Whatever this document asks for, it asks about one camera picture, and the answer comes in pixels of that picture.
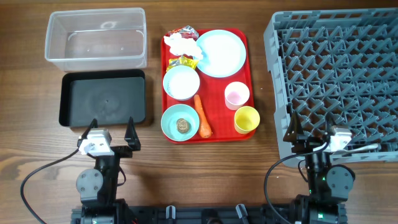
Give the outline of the brown mushroom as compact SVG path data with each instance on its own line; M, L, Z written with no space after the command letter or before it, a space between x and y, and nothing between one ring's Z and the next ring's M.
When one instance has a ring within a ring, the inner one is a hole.
M185 134L190 130L190 123L183 118L180 118L176 122L177 131L181 134Z

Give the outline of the orange carrot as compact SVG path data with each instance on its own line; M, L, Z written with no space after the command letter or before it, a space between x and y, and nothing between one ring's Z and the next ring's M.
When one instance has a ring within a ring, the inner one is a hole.
M194 105L195 105L195 111L197 112L199 119L200 119L200 126L198 133L202 138L209 138L212 135L212 130L211 127L207 121L202 103L201 103L201 98L199 95L194 96Z

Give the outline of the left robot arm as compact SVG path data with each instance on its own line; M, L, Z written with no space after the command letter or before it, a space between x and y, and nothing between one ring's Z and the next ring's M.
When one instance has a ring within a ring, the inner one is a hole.
M133 118L129 118L124 140L125 146L111 146L111 135L99 128L94 119L77 142L78 151L95 159L92 169L84 170L76 180L81 210L71 215L72 223L137 223L138 218L124 199L117 199L122 158L131 158L141 149Z

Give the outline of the white tissue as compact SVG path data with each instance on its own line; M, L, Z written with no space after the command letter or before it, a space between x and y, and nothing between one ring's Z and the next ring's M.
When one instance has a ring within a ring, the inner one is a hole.
M193 38L184 38L180 33L164 36L164 42L170 47L169 52L175 56L188 55L197 60L203 59L202 50Z

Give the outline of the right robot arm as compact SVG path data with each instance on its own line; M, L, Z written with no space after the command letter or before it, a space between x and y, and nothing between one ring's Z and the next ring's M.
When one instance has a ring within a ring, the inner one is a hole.
M304 134L295 112L283 141L292 143L292 152L303 156L307 171L308 195L298 195L289 205L290 223L347 223L345 202L353 188L355 174L344 165L333 165L330 156L351 141L351 131L335 123L328 114L322 137Z

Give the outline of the red foil wrapper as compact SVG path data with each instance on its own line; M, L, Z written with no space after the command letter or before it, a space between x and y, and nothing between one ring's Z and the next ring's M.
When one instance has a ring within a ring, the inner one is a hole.
M199 38L199 33L192 26L184 26L178 29L174 29L168 31L167 36L171 36L172 34L180 34L182 38L192 38L193 40L197 40Z

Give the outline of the yellow wrapper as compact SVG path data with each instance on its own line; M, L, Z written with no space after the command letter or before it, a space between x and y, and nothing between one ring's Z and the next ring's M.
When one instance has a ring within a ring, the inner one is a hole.
M168 72L171 68L174 68L176 66L187 66L192 69L196 69L197 65L199 63L199 60L195 60L192 58L187 58L184 55L181 55L179 58L171 58L169 60L169 66L166 68L166 71Z

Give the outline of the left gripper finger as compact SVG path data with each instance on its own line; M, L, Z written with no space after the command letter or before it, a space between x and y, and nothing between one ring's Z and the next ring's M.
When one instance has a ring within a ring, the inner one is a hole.
M136 133L136 129L134 127L134 120L131 116L129 117L124 140L127 142L128 146L140 146L141 145L140 140Z
M93 119L92 122L90 123L90 125L87 127L87 129L85 130L85 132L80 136L80 139L86 139L88 133L93 129L93 128L97 128L98 127L98 121L97 119Z

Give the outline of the green bowl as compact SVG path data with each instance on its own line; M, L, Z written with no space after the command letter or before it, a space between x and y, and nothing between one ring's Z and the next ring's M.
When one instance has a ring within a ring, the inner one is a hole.
M177 121L183 119L188 124L188 129L181 133L177 128ZM200 124L197 112L188 105L177 104L166 109L162 115L161 128L163 133L171 140L187 141L196 135Z

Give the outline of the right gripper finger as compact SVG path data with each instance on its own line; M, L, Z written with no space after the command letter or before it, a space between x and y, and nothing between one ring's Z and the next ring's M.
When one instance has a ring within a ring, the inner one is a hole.
M330 113L325 115L325 135L332 136L333 135L333 126L335 125L335 120Z
M283 137L285 142L297 142L304 139L304 131L299 120L299 115L294 111L290 119L289 127Z

